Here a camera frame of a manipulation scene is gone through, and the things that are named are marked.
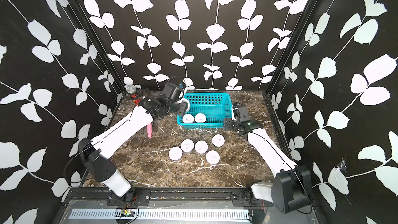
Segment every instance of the mesh basket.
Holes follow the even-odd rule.
[[[231,118],[232,103],[228,93],[186,93],[191,108],[188,112],[195,117],[198,113],[206,116],[205,123],[184,123],[177,116],[177,123],[185,128],[222,128],[224,118]]]

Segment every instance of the marble table surface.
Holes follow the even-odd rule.
[[[277,143],[275,131],[261,92],[229,91],[232,102],[243,102],[250,116],[266,129]],[[117,123],[135,104],[123,99],[112,125]],[[235,132],[222,129],[185,129],[177,124],[175,114],[152,123],[152,138],[147,137],[146,128],[138,131],[111,157],[119,171],[135,187],[246,187],[255,181],[273,182],[273,175],[264,159],[248,141]],[[215,147],[211,139],[222,134],[225,144]],[[178,161],[172,161],[169,150],[180,146],[184,139],[194,143],[204,140],[209,150],[220,154],[220,162],[214,166],[206,161],[206,155],[193,150],[184,153]],[[104,186],[89,180],[85,187]]]

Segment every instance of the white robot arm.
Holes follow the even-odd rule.
[[[128,195],[126,193],[131,191],[130,183],[109,158],[124,142],[154,119],[173,112],[183,116],[189,109],[189,102],[182,100],[186,92],[183,87],[184,84],[176,86],[166,83],[162,92],[144,98],[139,106],[134,107],[132,112],[106,132],[92,140],[80,141],[82,161],[96,181],[104,183],[118,197]],[[251,185],[252,197],[273,202],[282,213],[309,205],[311,175],[308,169],[297,167],[279,149],[266,130],[250,118],[245,105],[234,103],[232,110],[234,118],[224,119],[224,130],[237,132],[246,138],[260,153],[275,177],[273,184],[259,182]]]

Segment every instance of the pink marker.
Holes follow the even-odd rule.
[[[147,125],[148,138],[152,137],[152,123]]]

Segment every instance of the black wall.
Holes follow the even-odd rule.
[[[292,157],[312,171],[328,223],[396,223],[396,2],[318,0],[271,92]]]
[[[0,8],[0,223],[51,223],[84,173],[76,159],[64,178],[65,164],[80,139],[104,131],[120,90],[98,79],[107,68],[84,31],[74,38],[82,27],[65,0]]]
[[[294,1],[295,3],[294,7],[292,7],[294,8],[291,11],[292,14],[288,15],[289,7],[279,8],[279,10],[275,7],[275,3],[282,0],[255,0],[256,8],[251,15],[251,19],[258,16],[252,22],[252,30],[246,30],[244,27],[242,27],[244,30],[241,30],[237,21],[243,18],[241,10],[246,0],[219,0],[220,4],[217,3],[217,0],[213,0],[211,5],[210,3],[208,4],[210,9],[206,7],[205,0],[181,0],[186,2],[189,9],[189,15],[180,14],[181,19],[189,19],[191,24],[187,30],[179,28],[178,24],[176,24],[174,27],[176,30],[173,30],[167,23],[166,16],[174,16],[169,16],[169,18],[178,17],[175,10],[175,2],[177,0],[149,0],[150,2],[147,2],[147,5],[152,7],[145,11],[137,9],[137,15],[132,5],[128,4],[128,0],[123,1],[127,4],[123,4],[123,8],[115,3],[114,0],[90,0],[90,2],[86,0],[86,3],[84,0],[77,1],[84,9],[87,18],[92,20],[94,30],[106,52],[110,54],[110,58],[113,60],[112,63],[121,80],[125,81],[125,84],[133,82],[133,84],[142,87],[159,89],[162,88],[165,80],[178,75],[179,79],[176,79],[176,82],[188,77],[192,80],[189,85],[193,85],[196,89],[212,88],[219,90],[265,89],[265,85],[270,80],[275,69],[273,65],[276,65],[279,61],[291,35],[290,32],[286,32],[280,38],[273,29],[279,28],[280,31],[293,31],[306,3],[306,0],[285,1]],[[90,8],[90,12],[87,11],[87,7],[95,5],[94,2],[98,5],[99,14],[96,10],[90,11]],[[279,2],[276,4],[279,7],[283,3]],[[103,26],[99,17],[102,18],[106,12],[105,23],[108,26]],[[248,9],[243,10],[244,16],[247,16],[247,12],[249,12]],[[110,20],[111,15],[114,19],[114,24]],[[261,18],[261,23],[258,22],[259,26],[255,28],[255,21]],[[205,42],[212,44],[212,40],[206,33],[206,28],[215,23],[224,28],[224,33],[215,42],[222,42],[228,49],[214,52],[211,55],[210,48],[201,50],[197,44]],[[137,45],[137,36],[142,42],[145,42],[145,39],[139,32],[132,30],[130,26],[138,28],[140,24],[142,28],[151,29],[150,34],[145,33],[145,38],[149,39],[150,35],[152,35],[157,38],[160,45],[155,46],[158,44],[155,42],[154,47],[149,48],[147,43],[145,43],[143,44],[143,50]],[[280,48],[276,45],[273,48],[270,47],[268,51],[268,45],[273,38],[276,39],[276,42],[280,40],[282,44]],[[111,44],[117,41],[124,45],[124,52],[121,56],[111,47]],[[182,56],[173,50],[174,42],[177,43],[176,47],[179,44],[185,47],[185,52],[180,53]],[[253,49],[244,57],[244,59],[249,60],[243,61],[240,64],[242,67],[238,67],[238,62],[231,62],[231,56],[238,56],[235,57],[235,60],[240,59],[240,48],[245,43],[248,44],[245,47],[249,50],[252,43]],[[187,58],[189,61],[184,64],[181,58],[187,56],[190,56]],[[127,65],[128,59],[125,59],[125,64],[122,65],[120,61],[117,61],[124,57],[132,59],[135,63]],[[150,71],[147,67],[150,63],[156,63],[160,66],[155,65],[158,68]],[[218,71],[213,72],[214,80],[211,69],[204,67],[203,65],[205,64],[207,64],[207,67],[217,66],[213,69]]]

